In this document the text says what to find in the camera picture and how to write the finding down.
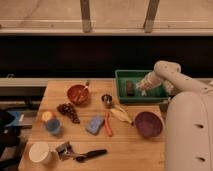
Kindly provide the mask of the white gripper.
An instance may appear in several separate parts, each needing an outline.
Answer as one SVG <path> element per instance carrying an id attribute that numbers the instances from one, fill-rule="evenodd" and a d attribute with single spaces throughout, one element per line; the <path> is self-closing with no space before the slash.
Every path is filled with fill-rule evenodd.
<path id="1" fill-rule="evenodd" d="M 151 90 L 158 87 L 162 82 L 162 79 L 158 77 L 154 71 L 149 72 L 145 77 L 140 81 L 140 88 L 142 90 Z"/>

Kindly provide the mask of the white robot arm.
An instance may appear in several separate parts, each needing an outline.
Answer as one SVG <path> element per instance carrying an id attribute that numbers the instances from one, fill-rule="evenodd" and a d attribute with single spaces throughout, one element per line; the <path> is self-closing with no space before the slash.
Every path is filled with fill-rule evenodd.
<path id="1" fill-rule="evenodd" d="M 165 171 L 213 171 L 213 86 L 182 74 L 176 62 L 158 61 L 139 87 L 164 81 L 179 90 L 167 109 Z"/>

